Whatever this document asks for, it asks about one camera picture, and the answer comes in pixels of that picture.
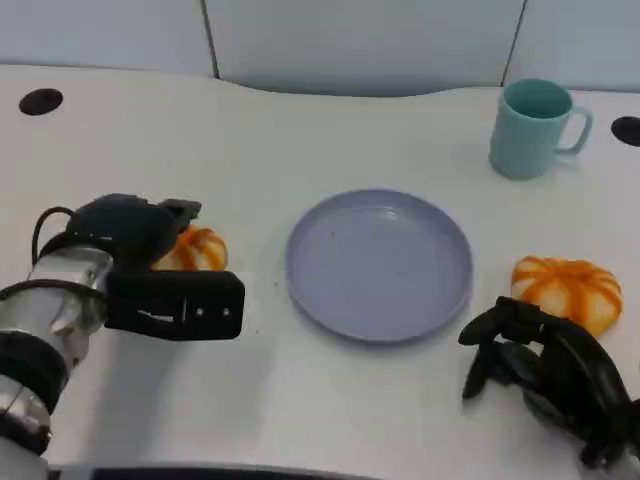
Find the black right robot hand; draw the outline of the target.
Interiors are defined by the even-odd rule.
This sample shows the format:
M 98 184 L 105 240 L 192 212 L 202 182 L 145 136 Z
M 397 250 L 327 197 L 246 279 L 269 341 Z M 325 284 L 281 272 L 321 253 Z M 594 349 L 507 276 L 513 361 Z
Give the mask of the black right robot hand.
M 517 386 L 532 413 L 579 439 L 581 463 L 609 469 L 639 454 L 639 402 L 612 358 L 584 327 L 540 307 L 501 296 L 458 337 L 476 354 L 462 397 L 486 384 Z

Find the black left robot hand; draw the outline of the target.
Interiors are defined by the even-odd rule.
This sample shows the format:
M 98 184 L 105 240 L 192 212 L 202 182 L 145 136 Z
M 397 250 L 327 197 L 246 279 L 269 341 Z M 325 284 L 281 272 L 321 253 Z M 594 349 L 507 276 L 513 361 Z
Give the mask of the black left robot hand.
M 157 204 L 130 194 L 108 194 L 77 209 L 65 234 L 108 252 L 117 267 L 148 270 L 176 244 L 202 204 L 166 199 Z

